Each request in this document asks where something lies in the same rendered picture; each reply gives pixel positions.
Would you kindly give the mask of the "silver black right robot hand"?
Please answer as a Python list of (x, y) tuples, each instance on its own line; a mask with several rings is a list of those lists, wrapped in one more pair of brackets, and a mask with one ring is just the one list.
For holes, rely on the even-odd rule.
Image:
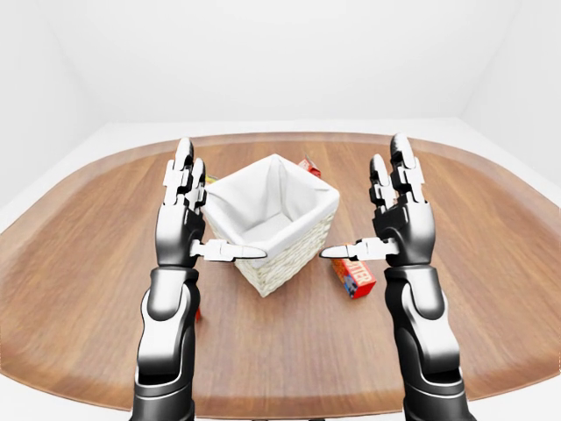
[(436, 230), (430, 203), (423, 194), (424, 176), (406, 135), (395, 134), (390, 143), (392, 171), (375, 154), (370, 161), (369, 195), (376, 206), (374, 238), (350, 245), (324, 248), (326, 259), (386, 260), (391, 267), (427, 265), (433, 253)]

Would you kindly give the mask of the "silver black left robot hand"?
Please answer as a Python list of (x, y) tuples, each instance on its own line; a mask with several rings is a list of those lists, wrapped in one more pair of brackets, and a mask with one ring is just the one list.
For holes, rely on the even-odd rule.
[(207, 261), (265, 258), (266, 252), (254, 246), (232, 245), (224, 239), (202, 241), (205, 182), (203, 160), (195, 157), (190, 139), (181, 139), (163, 180), (166, 193), (155, 229), (158, 264), (193, 268), (199, 257)]

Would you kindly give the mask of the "red orange butter box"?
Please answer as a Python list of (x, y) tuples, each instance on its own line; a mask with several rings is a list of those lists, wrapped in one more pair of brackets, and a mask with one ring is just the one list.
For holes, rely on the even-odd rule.
[(331, 265), (351, 299), (367, 296), (377, 282), (370, 268), (356, 258), (332, 259)]

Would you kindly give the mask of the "white lined wicker basket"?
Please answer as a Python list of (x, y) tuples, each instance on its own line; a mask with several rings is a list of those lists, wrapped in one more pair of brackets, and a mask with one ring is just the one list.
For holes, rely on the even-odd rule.
[(219, 239), (254, 246), (265, 258), (235, 266), (263, 297), (323, 248), (340, 194), (327, 182), (272, 154), (206, 187), (203, 208)]

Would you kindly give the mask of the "red white carton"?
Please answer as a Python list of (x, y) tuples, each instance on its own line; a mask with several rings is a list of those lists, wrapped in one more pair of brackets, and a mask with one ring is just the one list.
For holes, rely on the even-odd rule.
[(312, 175), (320, 178), (321, 170), (317, 167), (317, 165), (305, 155), (305, 157), (298, 163), (298, 166), (306, 170), (307, 172), (311, 173)]

